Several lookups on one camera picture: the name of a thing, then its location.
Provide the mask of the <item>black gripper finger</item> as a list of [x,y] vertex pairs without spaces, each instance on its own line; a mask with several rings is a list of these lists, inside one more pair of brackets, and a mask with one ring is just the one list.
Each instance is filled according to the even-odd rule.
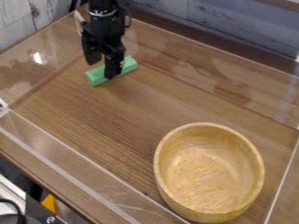
[[110,80],[121,74],[125,48],[122,46],[112,47],[104,51],[105,67],[104,77]]
[[101,61],[101,44],[93,38],[82,36],[81,47],[85,61],[92,66]]

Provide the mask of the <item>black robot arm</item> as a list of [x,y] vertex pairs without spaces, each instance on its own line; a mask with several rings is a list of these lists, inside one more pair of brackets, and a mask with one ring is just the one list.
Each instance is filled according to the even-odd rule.
[[117,0],[88,0],[88,15],[89,21],[80,23],[85,61],[93,65],[105,56],[104,77],[110,80],[121,74],[125,59],[125,9]]

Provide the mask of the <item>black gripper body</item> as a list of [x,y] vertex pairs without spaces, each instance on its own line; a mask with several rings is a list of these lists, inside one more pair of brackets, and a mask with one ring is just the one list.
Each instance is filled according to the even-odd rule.
[[96,10],[88,8],[89,21],[80,23],[81,45],[85,53],[122,53],[125,51],[121,38],[130,25],[125,8]]

